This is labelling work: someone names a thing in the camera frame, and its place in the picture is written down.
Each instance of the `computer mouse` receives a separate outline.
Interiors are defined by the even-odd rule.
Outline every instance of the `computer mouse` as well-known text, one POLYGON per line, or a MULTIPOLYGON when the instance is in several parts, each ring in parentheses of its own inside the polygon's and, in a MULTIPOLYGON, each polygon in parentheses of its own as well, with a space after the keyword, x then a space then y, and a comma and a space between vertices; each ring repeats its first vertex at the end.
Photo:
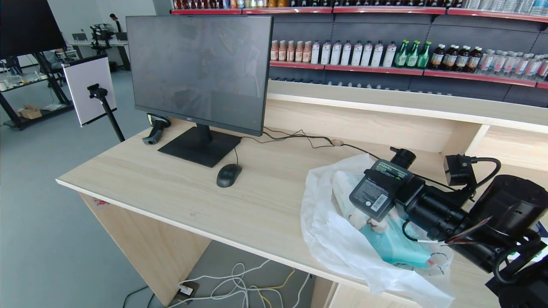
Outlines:
POLYGON ((237 164, 228 164, 222 167, 217 175, 217 186, 223 188, 232 186, 240 172, 242 172, 242 167, 237 164))

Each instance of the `tv screen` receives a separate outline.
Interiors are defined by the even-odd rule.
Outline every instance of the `tv screen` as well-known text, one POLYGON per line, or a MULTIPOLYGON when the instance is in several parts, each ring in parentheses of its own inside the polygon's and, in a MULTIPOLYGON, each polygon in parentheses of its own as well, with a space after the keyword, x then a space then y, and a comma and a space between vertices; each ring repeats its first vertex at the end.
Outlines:
POLYGON ((65 47, 46 0, 2 0, 0 59, 65 47))

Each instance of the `person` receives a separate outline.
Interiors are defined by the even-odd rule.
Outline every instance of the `person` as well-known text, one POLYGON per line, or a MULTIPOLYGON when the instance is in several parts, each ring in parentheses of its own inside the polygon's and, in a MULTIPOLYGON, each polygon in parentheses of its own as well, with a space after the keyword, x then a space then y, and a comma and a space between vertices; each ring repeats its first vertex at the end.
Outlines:
POLYGON ((118 17, 114 14, 110 14, 110 19, 114 20, 116 22, 116 26, 118 27, 118 32, 122 32, 122 27, 120 26, 120 22, 118 21, 118 17))

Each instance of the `barcode sticker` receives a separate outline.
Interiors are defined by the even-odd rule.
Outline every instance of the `barcode sticker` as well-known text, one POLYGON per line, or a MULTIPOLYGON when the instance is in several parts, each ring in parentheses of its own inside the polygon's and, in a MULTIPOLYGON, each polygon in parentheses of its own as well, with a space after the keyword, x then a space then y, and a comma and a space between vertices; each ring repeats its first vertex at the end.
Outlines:
POLYGON ((373 206, 371 206, 371 209, 376 212, 380 208, 380 206, 386 201, 386 199, 388 199, 388 197, 386 195, 381 194, 379 198, 377 199, 377 201, 373 203, 373 206))

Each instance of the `monitor stand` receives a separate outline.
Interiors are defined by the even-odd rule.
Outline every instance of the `monitor stand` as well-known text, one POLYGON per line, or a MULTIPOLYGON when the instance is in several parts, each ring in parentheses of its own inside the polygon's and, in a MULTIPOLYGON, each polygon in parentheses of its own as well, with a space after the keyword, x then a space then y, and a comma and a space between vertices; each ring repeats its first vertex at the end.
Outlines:
POLYGON ((173 139, 158 151, 206 167, 214 167, 234 149, 242 137, 211 131, 198 124, 173 139))

